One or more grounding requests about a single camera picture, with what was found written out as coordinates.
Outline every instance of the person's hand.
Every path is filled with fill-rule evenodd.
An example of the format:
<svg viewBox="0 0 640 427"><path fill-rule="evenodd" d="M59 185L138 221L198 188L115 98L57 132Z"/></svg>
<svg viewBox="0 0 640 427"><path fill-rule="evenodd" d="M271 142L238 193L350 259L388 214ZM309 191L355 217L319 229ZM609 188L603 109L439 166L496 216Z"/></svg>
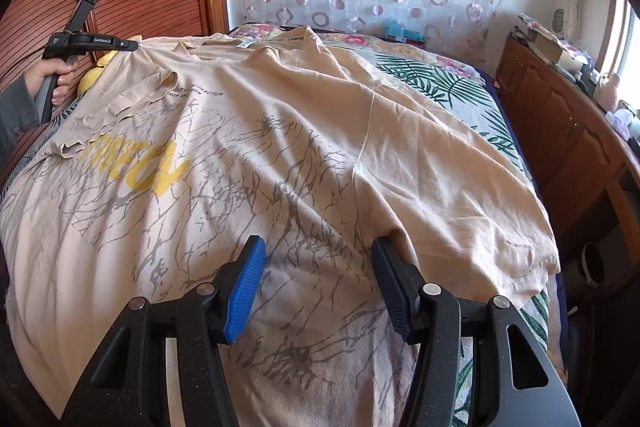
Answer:
<svg viewBox="0 0 640 427"><path fill-rule="evenodd" d="M43 60L39 60L23 73L27 91L29 91L32 98L35 97L45 77L57 73L60 75L58 77L58 87L53 90L51 99L53 105L60 105L65 100L66 92L69 90L69 85L74 79L74 71L77 69L77 60L73 64L67 64L60 58L44 58Z"/></svg>

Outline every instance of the yellow object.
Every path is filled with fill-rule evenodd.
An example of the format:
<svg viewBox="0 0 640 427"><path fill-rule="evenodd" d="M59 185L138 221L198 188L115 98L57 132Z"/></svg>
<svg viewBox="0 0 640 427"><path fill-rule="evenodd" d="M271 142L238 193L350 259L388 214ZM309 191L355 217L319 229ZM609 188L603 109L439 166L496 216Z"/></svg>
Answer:
<svg viewBox="0 0 640 427"><path fill-rule="evenodd" d="M111 59L116 53L117 51L112 51L104 55L104 57L99 58L97 67L90 69L84 74L78 85L78 96L84 95L84 93L95 84L95 81L98 80L98 77L102 74L102 70L111 62Z"/></svg>
<svg viewBox="0 0 640 427"><path fill-rule="evenodd" d="M111 59L115 56L116 53L117 51L114 50L102 56L101 58L98 58L98 66L100 66L101 68L105 67L107 64L109 64L109 62L111 62Z"/></svg>

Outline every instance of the yellow print text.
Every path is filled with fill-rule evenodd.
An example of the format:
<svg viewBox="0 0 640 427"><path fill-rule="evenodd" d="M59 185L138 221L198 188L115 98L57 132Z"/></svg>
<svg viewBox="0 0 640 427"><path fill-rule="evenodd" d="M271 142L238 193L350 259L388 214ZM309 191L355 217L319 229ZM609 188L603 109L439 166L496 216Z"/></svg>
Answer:
<svg viewBox="0 0 640 427"><path fill-rule="evenodd" d="M81 158L88 158L97 171L107 171L113 180L124 178L132 190L151 188L156 196L162 196L182 179L191 164L191 160L183 160L174 166L175 150L172 140L158 146L103 134L89 144Z"/></svg>

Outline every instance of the cabinet door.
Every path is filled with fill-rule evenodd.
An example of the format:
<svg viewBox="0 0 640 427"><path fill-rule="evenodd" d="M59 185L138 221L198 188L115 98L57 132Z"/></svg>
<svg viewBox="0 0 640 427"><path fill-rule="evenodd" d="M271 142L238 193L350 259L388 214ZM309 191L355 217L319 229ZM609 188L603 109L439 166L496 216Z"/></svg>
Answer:
<svg viewBox="0 0 640 427"><path fill-rule="evenodd" d="M528 152L532 150L533 142L540 139L534 127L549 91L547 80L535 68L528 66L517 86L514 86L510 105L504 108L529 163L534 159L529 157Z"/></svg>
<svg viewBox="0 0 640 427"><path fill-rule="evenodd" d="M578 127L581 107L577 93L549 80L549 90L540 113L530 115L533 125L524 136L526 150L522 145L533 179L541 192L572 145L569 137Z"/></svg>
<svg viewBox="0 0 640 427"><path fill-rule="evenodd" d="M498 97L505 111L511 107L514 95L520 87L520 82L526 70L526 62L518 48L509 45L505 48L504 56L498 68L496 81L499 84Z"/></svg>
<svg viewBox="0 0 640 427"><path fill-rule="evenodd" d="M615 137L599 115L585 111L569 133L564 161L542 190L556 235L561 235L604 190L622 165Z"/></svg>

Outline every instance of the leaf pattern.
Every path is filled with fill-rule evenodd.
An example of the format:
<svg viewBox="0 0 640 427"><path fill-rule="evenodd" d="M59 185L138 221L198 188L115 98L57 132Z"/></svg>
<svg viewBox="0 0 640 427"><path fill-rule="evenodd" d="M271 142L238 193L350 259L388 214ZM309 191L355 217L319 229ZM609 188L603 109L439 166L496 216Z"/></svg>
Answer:
<svg viewBox="0 0 640 427"><path fill-rule="evenodd" d="M540 292L540 298L545 301L545 306L549 308L549 295L547 294L546 287L542 288L542 292Z"/></svg>
<svg viewBox="0 0 640 427"><path fill-rule="evenodd" d="M546 306L542 303L542 298L540 298L540 296L538 296L538 295L533 295L533 297L531 298L531 301L533 302L533 305L538 310L538 313L540 314L542 319L546 323L548 323L549 322L549 312L548 312Z"/></svg>
<svg viewBox="0 0 640 427"><path fill-rule="evenodd" d="M495 131L494 135L491 135L488 132L484 133L484 137L487 141L501 153L506 154L511 158L517 158L518 153L513 142L513 137L511 137L511 133L509 132L507 124L502 119L500 112L496 109L490 109L482 116L489 122L489 127Z"/></svg>
<svg viewBox="0 0 640 427"><path fill-rule="evenodd" d="M546 337L546 328L543 328L542 325L540 325L540 323L537 320L535 320L531 315L529 315L524 308L520 310L520 314L524 318L525 322L529 325L529 328L531 328L531 330L537 336L539 336L541 340L540 345L542 346L542 349L546 351L546 344L548 343L548 338Z"/></svg>
<svg viewBox="0 0 640 427"><path fill-rule="evenodd" d="M394 55L376 54L376 67L409 84L438 102L443 108L453 108L453 100L473 105L492 105L491 96L476 81Z"/></svg>
<svg viewBox="0 0 640 427"><path fill-rule="evenodd" d="M466 382L466 377L469 376L469 373L471 372L471 369L473 367L474 367L474 361L473 361L473 359L471 359L465 364L465 367L462 368L462 371L458 375L458 385L456 387L456 399L458 398L458 395L460 394L460 389L462 389L462 386Z"/></svg>

